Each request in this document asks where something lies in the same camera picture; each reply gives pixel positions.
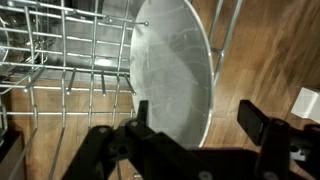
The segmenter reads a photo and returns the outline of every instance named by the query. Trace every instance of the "wooden surface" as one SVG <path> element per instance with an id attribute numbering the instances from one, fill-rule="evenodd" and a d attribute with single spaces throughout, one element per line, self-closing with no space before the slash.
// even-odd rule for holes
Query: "wooden surface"
<path id="1" fill-rule="evenodd" d="M 209 31 L 216 1 L 194 0 L 206 31 Z M 219 47 L 234 0 L 225 0 L 215 47 Z M 212 123 L 206 147 L 243 147 L 258 150 L 236 122 L 241 99 L 250 99 L 265 114 L 287 120 L 302 128 L 311 123 L 290 113 L 302 86 L 320 87 L 320 1 L 244 0 L 233 39 L 215 92 Z M 37 90 L 38 108 L 61 111 L 59 91 Z M 95 96 L 95 108 L 112 108 L 113 96 Z M 11 92 L 12 109 L 28 111 L 28 96 L 21 90 Z M 120 100 L 124 109 L 131 107 L 130 97 Z M 73 93 L 67 98 L 69 110 L 88 108 L 88 94 Z M 39 117 L 35 143 L 27 158 L 29 179 L 47 179 L 61 132 L 59 116 Z M 65 137 L 57 161 L 55 179 L 63 174 L 86 134 L 87 117 L 68 116 Z M 31 132 L 29 117 L 14 117 L 16 127 Z M 110 116 L 96 118 L 93 124 L 110 124 Z M 123 179 L 132 179 L 134 170 L 122 162 Z M 303 174 L 297 167 L 295 171 Z"/>

